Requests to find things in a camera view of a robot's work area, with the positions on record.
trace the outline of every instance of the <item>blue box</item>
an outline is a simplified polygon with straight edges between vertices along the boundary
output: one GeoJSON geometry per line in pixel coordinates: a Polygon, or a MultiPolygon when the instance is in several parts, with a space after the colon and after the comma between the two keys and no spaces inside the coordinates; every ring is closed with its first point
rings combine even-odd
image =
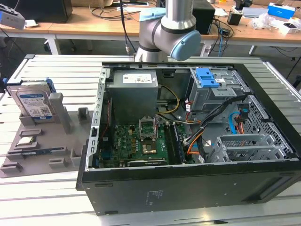
{"type": "Polygon", "coordinates": [[[277,5],[275,3],[270,3],[268,6],[268,14],[271,16],[278,16],[285,19],[291,18],[295,14],[295,8],[284,5],[277,5]]]}

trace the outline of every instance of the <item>metal slotted table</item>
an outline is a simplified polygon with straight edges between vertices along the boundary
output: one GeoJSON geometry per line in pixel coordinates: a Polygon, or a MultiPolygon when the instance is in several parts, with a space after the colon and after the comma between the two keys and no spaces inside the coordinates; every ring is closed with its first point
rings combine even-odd
{"type": "MultiPolygon", "coordinates": [[[[258,58],[235,57],[196,57],[187,62],[197,60],[202,63],[244,64],[301,133],[301,96],[271,64],[258,58]]],[[[63,93],[63,104],[68,111],[76,111],[79,107],[88,107],[92,111],[104,61],[133,59],[127,56],[37,55],[25,59],[11,81],[49,76],[56,90],[63,93]]],[[[0,99],[2,164],[20,125],[20,111],[8,94],[0,96],[0,99]]],[[[301,183],[296,183],[264,204],[98,217],[86,193],[76,191],[76,179],[77,171],[0,179],[0,225],[196,226],[224,221],[233,226],[283,226],[301,222],[301,183]]]]}

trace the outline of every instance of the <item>black box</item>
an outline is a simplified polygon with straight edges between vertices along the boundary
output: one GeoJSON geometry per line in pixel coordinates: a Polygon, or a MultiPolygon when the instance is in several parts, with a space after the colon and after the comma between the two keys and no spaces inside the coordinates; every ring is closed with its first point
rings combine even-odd
{"type": "MultiPolygon", "coordinates": [[[[17,0],[0,0],[0,3],[15,8],[17,0]]],[[[26,20],[36,22],[66,23],[72,13],[71,0],[20,0],[16,7],[26,20]]]]}
{"type": "Polygon", "coordinates": [[[230,25],[239,25],[242,14],[240,13],[231,13],[227,19],[227,23],[230,25]]]}
{"type": "Polygon", "coordinates": [[[215,9],[206,0],[196,0],[192,14],[197,19],[196,30],[201,34],[209,34],[215,9]]]}

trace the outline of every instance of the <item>blue cable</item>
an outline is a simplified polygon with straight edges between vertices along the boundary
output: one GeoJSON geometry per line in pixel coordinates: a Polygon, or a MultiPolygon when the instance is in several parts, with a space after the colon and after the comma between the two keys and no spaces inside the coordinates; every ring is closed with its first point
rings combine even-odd
{"type": "Polygon", "coordinates": [[[229,125],[230,125],[230,129],[231,129],[232,133],[237,134],[235,126],[234,126],[233,121],[232,121],[232,116],[234,114],[240,114],[240,112],[233,112],[232,114],[229,115],[229,125]]]}
{"type": "Polygon", "coordinates": [[[221,41],[220,41],[220,50],[218,51],[218,56],[221,56],[221,50],[222,50],[222,29],[220,29],[220,33],[221,33],[221,41]]]}

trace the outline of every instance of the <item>light blue robot joint cap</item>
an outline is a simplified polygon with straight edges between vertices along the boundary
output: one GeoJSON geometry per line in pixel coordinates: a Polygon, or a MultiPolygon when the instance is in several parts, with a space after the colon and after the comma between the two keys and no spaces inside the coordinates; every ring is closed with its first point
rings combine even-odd
{"type": "Polygon", "coordinates": [[[146,8],[140,12],[139,21],[146,21],[146,20],[154,20],[161,18],[165,15],[166,9],[165,8],[146,8]]]}
{"type": "Polygon", "coordinates": [[[200,33],[198,31],[191,31],[174,46],[170,56],[177,61],[187,60],[195,53],[197,46],[200,44],[200,33]]]}

